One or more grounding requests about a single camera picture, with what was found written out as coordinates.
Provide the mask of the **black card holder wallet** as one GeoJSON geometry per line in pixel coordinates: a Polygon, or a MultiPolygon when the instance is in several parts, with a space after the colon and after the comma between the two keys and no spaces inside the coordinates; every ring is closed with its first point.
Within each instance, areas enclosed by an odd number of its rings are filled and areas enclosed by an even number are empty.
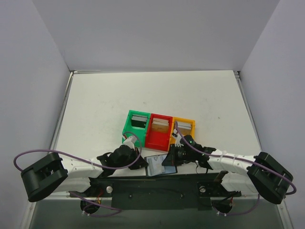
{"type": "Polygon", "coordinates": [[[162,165],[165,158],[166,154],[145,157],[144,160],[148,163],[148,166],[145,168],[146,176],[155,177],[178,173],[177,167],[162,165]]]}

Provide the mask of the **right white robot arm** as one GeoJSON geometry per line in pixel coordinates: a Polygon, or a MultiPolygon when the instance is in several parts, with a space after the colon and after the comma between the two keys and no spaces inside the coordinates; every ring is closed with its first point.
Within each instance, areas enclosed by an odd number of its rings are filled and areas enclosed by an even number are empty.
{"type": "Polygon", "coordinates": [[[218,195],[234,191],[258,193],[265,200],[280,204],[293,181],[292,174],[266,152],[254,156],[229,154],[202,146],[191,135],[178,136],[162,165],[176,167],[190,162],[208,170],[226,172],[223,178],[213,182],[213,190],[218,195]]]}

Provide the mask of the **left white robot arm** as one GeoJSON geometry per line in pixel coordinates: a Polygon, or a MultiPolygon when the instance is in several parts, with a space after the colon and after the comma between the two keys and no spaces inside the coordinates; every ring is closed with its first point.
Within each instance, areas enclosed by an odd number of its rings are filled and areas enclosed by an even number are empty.
{"type": "Polygon", "coordinates": [[[109,177],[116,170],[137,170],[148,164],[137,147],[121,145],[113,152],[93,159],[60,157],[60,151],[47,154],[21,171],[29,202],[38,202],[54,192],[75,191],[91,197],[98,191],[93,179],[109,177]]]}

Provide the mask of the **tan cards in red bin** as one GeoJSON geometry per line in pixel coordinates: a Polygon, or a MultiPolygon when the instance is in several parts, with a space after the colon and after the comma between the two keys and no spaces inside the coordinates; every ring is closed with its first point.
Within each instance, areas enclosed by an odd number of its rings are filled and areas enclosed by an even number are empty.
{"type": "Polygon", "coordinates": [[[166,119],[153,118],[151,128],[155,132],[167,133],[169,129],[169,121],[166,119]]]}

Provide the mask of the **dark cards in green bin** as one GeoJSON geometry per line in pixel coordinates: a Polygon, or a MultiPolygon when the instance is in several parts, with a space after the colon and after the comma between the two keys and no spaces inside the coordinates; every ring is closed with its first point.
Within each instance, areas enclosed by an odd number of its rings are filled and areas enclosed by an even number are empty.
{"type": "Polygon", "coordinates": [[[146,128],[148,117],[143,115],[133,114],[131,117],[131,125],[137,128],[146,128]]]}

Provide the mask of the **yellow plastic bin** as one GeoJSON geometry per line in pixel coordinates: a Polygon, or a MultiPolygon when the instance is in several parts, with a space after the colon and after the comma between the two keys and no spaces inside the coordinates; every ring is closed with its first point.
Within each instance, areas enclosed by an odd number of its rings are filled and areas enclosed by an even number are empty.
{"type": "Polygon", "coordinates": [[[176,128],[175,122],[177,122],[178,128],[183,135],[191,135],[193,138],[195,138],[195,121],[194,120],[179,118],[179,117],[173,117],[172,128],[171,128],[171,131],[170,131],[169,146],[171,144],[175,143],[175,139],[172,136],[173,130],[176,128]]]}

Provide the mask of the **red plastic bin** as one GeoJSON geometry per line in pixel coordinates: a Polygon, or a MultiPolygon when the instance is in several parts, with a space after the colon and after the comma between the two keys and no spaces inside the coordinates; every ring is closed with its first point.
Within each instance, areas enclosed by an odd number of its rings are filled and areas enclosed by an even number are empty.
{"type": "Polygon", "coordinates": [[[149,148],[149,149],[154,149],[154,150],[167,151],[168,146],[169,146],[172,121],[173,121],[172,116],[151,113],[151,117],[150,117],[149,124],[148,124],[148,129],[147,129],[147,133],[146,133],[146,138],[145,138],[145,147],[149,148]],[[168,129],[167,133],[160,133],[160,132],[155,132],[152,130],[151,125],[152,125],[153,118],[166,119],[169,121],[169,129],[168,129]]]}

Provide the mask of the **green plastic bin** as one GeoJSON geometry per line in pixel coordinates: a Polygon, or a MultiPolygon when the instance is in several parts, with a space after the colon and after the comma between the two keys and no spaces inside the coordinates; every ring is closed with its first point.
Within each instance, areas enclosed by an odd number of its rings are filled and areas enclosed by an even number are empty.
{"type": "Polygon", "coordinates": [[[135,110],[129,110],[128,115],[127,115],[127,119],[126,119],[126,122],[125,122],[125,125],[124,125],[124,128],[123,128],[123,131],[122,131],[122,134],[126,135],[127,137],[131,136],[131,134],[129,134],[127,132],[132,132],[132,133],[136,134],[141,141],[142,147],[144,147],[150,117],[151,117],[150,113],[140,112],[140,111],[135,111],[135,110]],[[133,127],[131,125],[132,115],[143,115],[143,116],[148,117],[146,128],[143,129],[143,128],[133,127]]]}

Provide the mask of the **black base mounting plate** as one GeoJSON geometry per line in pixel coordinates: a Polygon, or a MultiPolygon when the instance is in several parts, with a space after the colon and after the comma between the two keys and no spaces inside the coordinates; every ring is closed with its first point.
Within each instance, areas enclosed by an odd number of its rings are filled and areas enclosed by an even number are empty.
{"type": "Polygon", "coordinates": [[[240,197],[227,191],[217,173],[166,175],[159,177],[106,177],[90,179],[84,198],[111,198],[112,207],[122,210],[174,210],[227,204],[240,197]]]}

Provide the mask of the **aluminium frame rail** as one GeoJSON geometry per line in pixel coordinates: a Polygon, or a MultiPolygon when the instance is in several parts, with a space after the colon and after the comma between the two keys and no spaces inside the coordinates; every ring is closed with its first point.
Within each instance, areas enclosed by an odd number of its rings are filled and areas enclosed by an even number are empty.
{"type": "Polygon", "coordinates": [[[192,176],[169,176],[169,177],[108,177],[108,178],[89,178],[80,180],[63,180],[47,178],[42,181],[33,180],[26,184],[25,188],[30,202],[40,201],[53,192],[75,191],[85,196],[96,196],[100,190],[104,195],[111,196],[112,192],[107,187],[118,188],[126,185],[132,189],[140,187],[148,188],[196,188],[201,196],[223,197],[234,192],[240,196],[242,193],[258,193],[269,202],[279,204],[288,189],[288,183],[282,179],[272,181],[269,178],[251,177],[245,182],[241,179],[233,181],[230,185],[228,178],[214,178],[212,174],[198,177],[192,176]]]}

